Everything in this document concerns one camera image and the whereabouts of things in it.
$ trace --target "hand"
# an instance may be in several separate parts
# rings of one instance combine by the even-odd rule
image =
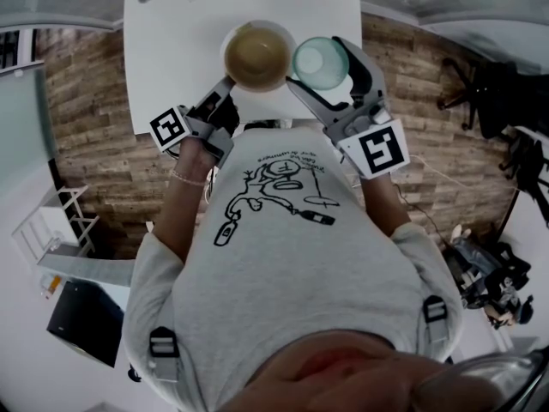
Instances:
[[[179,146],[179,159],[174,171],[188,180],[204,182],[215,162],[215,157],[204,149],[200,139],[186,137]]]

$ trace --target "person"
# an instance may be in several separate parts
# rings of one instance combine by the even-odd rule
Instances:
[[[408,411],[429,403],[438,389],[420,387],[448,370],[441,362],[459,336],[462,305],[390,176],[361,180],[364,206],[322,134],[246,130],[196,230],[214,163],[199,140],[182,141],[136,258],[123,340],[143,380],[182,410]],[[432,296],[445,312],[438,338],[425,315]],[[150,350],[159,325],[178,347],[171,382]],[[422,410],[493,400],[491,389],[462,382],[445,391],[447,409]]]

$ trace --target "white table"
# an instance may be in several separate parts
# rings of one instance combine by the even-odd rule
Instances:
[[[297,44],[338,35],[360,45],[359,0],[138,0],[124,2],[124,56],[131,119],[136,134],[175,105],[197,103],[224,75],[220,46],[236,26],[269,20]],[[327,98],[346,100],[345,81]],[[232,91],[243,122],[313,118],[286,86],[266,94]]]

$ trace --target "chair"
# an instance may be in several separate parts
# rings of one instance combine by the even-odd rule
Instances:
[[[453,59],[444,59],[443,65],[455,70],[465,91],[456,99],[440,100],[437,105],[446,110],[469,102],[469,123],[462,125],[464,130],[473,128],[478,112],[480,131],[486,139],[498,136],[512,143],[509,136],[502,134],[507,125],[524,126],[549,136],[549,75],[519,75],[513,63],[472,62],[471,81]]]

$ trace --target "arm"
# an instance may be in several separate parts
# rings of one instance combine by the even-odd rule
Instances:
[[[179,160],[174,171],[195,183],[204,183],[214,167],[215,158],[202,147],[198,139],[185,138],[181,142]],[[196,213],[203,187],[185,183],[174,177],[164,198],[160,217],[153,234],[184,263],[195,231]]]
[[[411,221],[389,174],[363,179],[361,184],[366,213],[385,235],[390,237],[398,227]]]

